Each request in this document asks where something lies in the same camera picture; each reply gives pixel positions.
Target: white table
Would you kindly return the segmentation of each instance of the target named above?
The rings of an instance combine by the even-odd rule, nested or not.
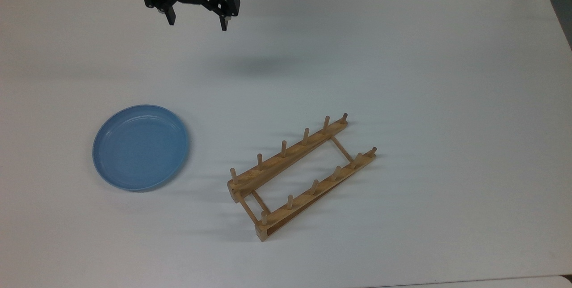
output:
[[[0,283],[345,288],[572,272],[572,52],[549,0],[241,0],[220,31],[143,0],[0,0]],[[180,116],[190,160],[143,194],[109,186],[99,127]],[[378,158],[264,243],[238,172],[349,113]],[[268,183],[270,208],[343,162]]]

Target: blue plate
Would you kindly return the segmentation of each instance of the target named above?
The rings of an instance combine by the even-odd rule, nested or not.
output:
[[[104,123],[93,142],[93,163],[109,184],[143,191],[169,180],[188,151],[185,126],[175,114],[163,107],[140,105]]]

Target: wooden peg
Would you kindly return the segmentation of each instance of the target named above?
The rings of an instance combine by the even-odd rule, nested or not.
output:
[[[288,204],[286,205],[286,208],[292,209],[292,203],[294,203],[294,196],[290,194],[288,195]]]
[[[361,157],[363,156],[362,153],[358,153],[356,158],[354,158],[354,160],[349,164],[349,168],[356,168],[356,162],[357,160],[359,160]]]
[[[333,172],[333,181],[337,180],[337,178],[340,176],[340,172],[341,166],[336,166],[336,169]]]
[[[306,146],[308,144],[308,134],[310,133],[310,129],[304,129],[304,138],[302,139],[302,146]]]
[[[314,180],[312,183],[312,187],[310,188],[310,195],[314,195],[314,193],[316,193],[316,188],[318,188],[318,180]]]
[[[262,154],[259,153],[256,157],[258,158],[258,170],[262,170]]]
[[[282,157],[286,157],[286,140],[282,141]]]
[[[378,150],[377,147],[372,148],[369,152],[366,153],[367,157],[373,157],[375,154],[375,151],[377,151],[377,150]]]
[[[329,125],[329,115],[327,115],[325,117],[324,120],[324,128],[322,129],[322,133],[325,135],[326,130],[328,129],[328,125]]]
[[[236,176],[235,168],[231,168],[232,184],[239,184],[239,179]]]

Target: table surface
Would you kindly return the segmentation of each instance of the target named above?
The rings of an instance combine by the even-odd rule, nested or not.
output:
[[[349,288],[572,272],[572,52],[549,0],[0,1],[0,282]],[[92,164],[117,111],[172,110],[172,182]],[[378,158],[261,243],[227,192],[347,112]],[[331,144],[260,190],[270,209],[344,161]]]

